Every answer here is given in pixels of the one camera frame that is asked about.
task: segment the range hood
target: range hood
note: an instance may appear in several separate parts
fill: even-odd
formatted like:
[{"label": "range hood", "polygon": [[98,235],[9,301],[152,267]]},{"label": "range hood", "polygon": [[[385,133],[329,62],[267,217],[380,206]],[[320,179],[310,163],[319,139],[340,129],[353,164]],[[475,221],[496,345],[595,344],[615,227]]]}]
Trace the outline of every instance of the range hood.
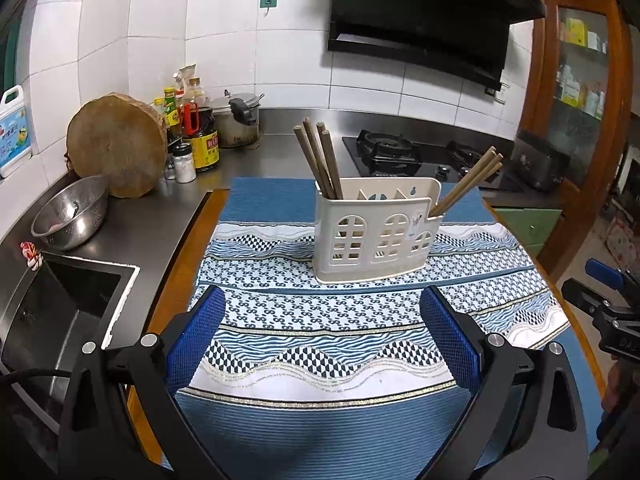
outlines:
[{"label": "range hood", "polygon": [[397,59],[499,90],[509,26],[540,0],[332,0],[328,50]]}]

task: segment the metal screw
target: metal screw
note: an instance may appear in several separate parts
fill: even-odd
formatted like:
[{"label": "metal screw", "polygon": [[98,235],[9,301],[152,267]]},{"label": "metal screw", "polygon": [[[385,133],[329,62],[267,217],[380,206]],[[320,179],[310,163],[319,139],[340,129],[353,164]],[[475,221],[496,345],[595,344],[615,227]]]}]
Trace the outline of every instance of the metal screw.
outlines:
[{"label": "metal screw", "polygon": [[489,334],[486,337],[486,340],[489,342],[491,346],[504,345],[504,338],[500,334]]},{"label": "metal screw", "polygon": [[95,350],[95,343],[93,341],[87,341],[82,345],[82,353],[90,354]]},{"label": "metal screw", "polygon": [[562,345],[560,343],[552,341],[551,343],[549,343],[549,350],[551,350],[552,354],[560,355],[564,349],[562,348]]},{"label": "metal screw", "polygon": [[140,339],[140,344],[142,346],[153,346],[158,341],[158,336],[156,334],[145,334]]}]

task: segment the table runner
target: table runner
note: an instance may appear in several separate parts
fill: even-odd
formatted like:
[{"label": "table runner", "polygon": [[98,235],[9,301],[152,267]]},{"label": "table runner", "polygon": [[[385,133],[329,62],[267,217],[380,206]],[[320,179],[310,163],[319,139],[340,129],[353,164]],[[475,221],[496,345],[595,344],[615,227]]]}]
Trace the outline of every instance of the table runner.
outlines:
[{"label": "table runner", "polygon": [[[235,179],[198,271],[191,304],[215,284],[226,315],[176,399],[232,478],[413,479],[469,400],[420,318],[428,285],[516,346],[561,342],[593,447],[599,396],[577,339],[477,189],[449,211],[423,269],[331,285],[310,264],[315,193],[312,180]],[[485,462],[508,437],[505,417]]]}]

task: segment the pot lid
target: pot lid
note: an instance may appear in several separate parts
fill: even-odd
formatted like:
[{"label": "pot lid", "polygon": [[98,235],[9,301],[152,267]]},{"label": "pot lid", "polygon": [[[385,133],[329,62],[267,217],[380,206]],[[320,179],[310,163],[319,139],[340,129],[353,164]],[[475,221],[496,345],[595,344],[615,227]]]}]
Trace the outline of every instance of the pot lid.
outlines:
[{"label": "pot lid", "polygon": [[257,96],[256,94],[232,94],[224,97],[219,97],[217,99],[213,99],[209,102],[209,106],[213,108],[212,113],[216,114],[225,114],[231,113],[231,106],[229,105],[230,99],[242,99],[245,104],[249,108],[256,107],[260,104],[260,99],[262,99],[262,95]]}]

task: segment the glass cabinet door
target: glass cabinet door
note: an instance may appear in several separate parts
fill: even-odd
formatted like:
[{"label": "glass cabinet door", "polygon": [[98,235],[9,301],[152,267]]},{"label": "glass cabinet door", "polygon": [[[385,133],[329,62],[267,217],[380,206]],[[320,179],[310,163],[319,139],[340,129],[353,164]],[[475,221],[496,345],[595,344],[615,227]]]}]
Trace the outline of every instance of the glass cabinet door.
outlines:
[{"label": "glass cabinet door", "polygon": [[580,187],[600,137],[609,75],[607,17],[558,9],[559,62],[547,139],[571,157],[566,177]]}]

